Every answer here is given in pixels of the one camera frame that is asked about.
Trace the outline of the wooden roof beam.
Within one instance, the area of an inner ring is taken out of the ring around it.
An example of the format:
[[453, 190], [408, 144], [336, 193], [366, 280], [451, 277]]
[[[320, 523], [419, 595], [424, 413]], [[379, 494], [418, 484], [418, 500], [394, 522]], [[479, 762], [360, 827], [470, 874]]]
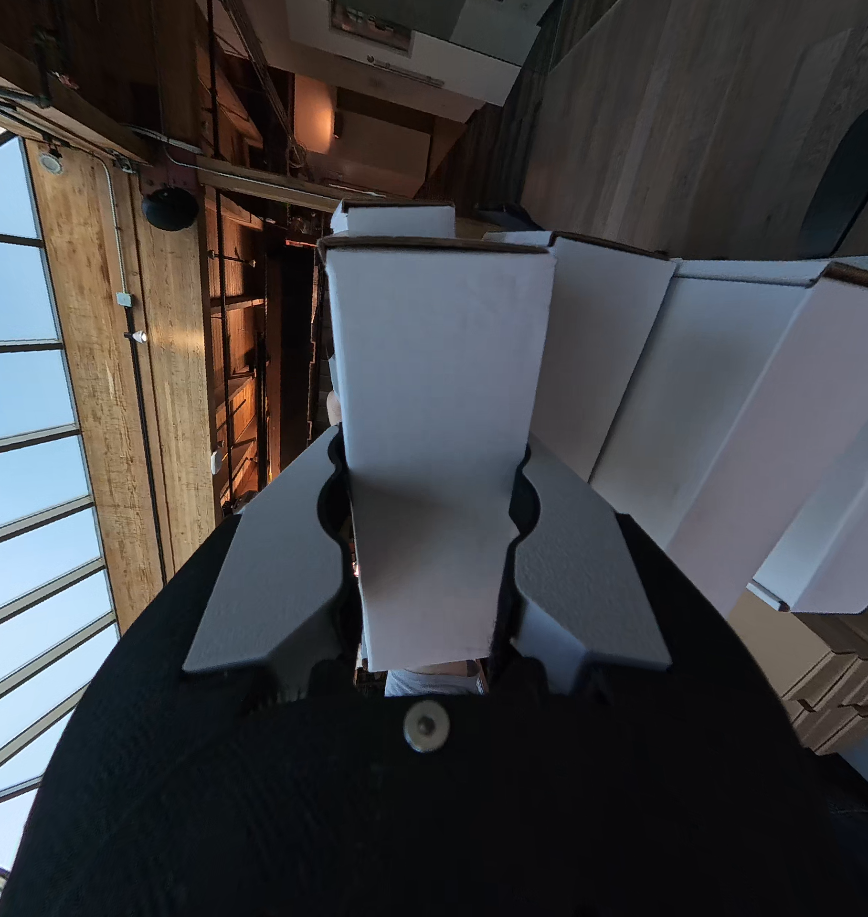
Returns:
[[[25, 144], [119, 630], [216, 526], [201, 221], [142, 214], [145, 181], [84, 151]], [[127, 330], [149, 341], [133, 345]]]

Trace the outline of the white box wall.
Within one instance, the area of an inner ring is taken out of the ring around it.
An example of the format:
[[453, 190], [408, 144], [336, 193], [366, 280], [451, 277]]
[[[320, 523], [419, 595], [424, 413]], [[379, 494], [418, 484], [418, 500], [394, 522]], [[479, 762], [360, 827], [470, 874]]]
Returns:
[[729, 613], [757, 581], [806, 612], [868, 603], [868, 271], [670, 260], [560, 232], [462, 239], [449, 205], [359, 207], [336, 235], [555, 257], [529, 439], [629, 514]]

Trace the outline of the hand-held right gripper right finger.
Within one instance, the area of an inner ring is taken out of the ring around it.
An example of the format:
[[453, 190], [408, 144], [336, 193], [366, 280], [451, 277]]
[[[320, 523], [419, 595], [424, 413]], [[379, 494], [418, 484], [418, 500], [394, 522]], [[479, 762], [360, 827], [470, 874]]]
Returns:
[[514, 479], [508, 547], [489, 653], [498, 679], [518, 654], [552, 692], [596, 666], [668, 671], [671, 655], [612, 507], [537, 438]]

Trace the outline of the glass skylight window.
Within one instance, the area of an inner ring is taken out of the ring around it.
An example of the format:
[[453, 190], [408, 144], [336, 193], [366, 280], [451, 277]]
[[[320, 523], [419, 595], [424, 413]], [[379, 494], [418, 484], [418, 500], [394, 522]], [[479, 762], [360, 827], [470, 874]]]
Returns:
[[27, 148], [0, 127], [0, 893], [118, 640]]

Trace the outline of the black round ceiling speaker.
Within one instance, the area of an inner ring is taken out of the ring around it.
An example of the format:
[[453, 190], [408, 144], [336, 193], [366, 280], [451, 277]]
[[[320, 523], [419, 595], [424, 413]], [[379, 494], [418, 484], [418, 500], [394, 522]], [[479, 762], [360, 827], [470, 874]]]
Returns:
[[154, 228], [180, 232], [197, 222], [199, 202], [184, 188], [165, 186], [142, 196], [142, 214]]

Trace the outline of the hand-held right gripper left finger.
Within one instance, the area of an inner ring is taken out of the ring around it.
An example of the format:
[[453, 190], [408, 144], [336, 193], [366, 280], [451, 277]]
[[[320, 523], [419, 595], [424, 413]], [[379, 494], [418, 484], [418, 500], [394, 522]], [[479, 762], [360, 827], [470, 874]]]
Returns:
[[254, 670], [282, 699], [307, 696], [319, 663], [352, 671], [362, 612], [348, 540], [349, 481], [330, 427], [238, 515], [183, 665], [188, 675]]

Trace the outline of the white cardboard box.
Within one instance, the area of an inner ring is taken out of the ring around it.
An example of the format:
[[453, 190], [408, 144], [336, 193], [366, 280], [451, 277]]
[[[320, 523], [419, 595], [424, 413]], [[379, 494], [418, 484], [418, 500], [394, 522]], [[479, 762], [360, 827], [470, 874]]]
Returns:
[[330, 236], [321, 253], [371, 671], [483, 658], [556, 260], [544, 246]]

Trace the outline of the stack of brown flat boxes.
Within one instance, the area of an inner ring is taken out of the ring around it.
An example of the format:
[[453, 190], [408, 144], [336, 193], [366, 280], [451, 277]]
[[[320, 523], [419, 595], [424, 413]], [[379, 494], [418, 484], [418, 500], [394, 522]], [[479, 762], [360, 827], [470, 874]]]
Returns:
[[746, 590], [727, 621], [804, 748], [825, 756], [868, 739], [868, 607], [859, 614], [792, 613]]

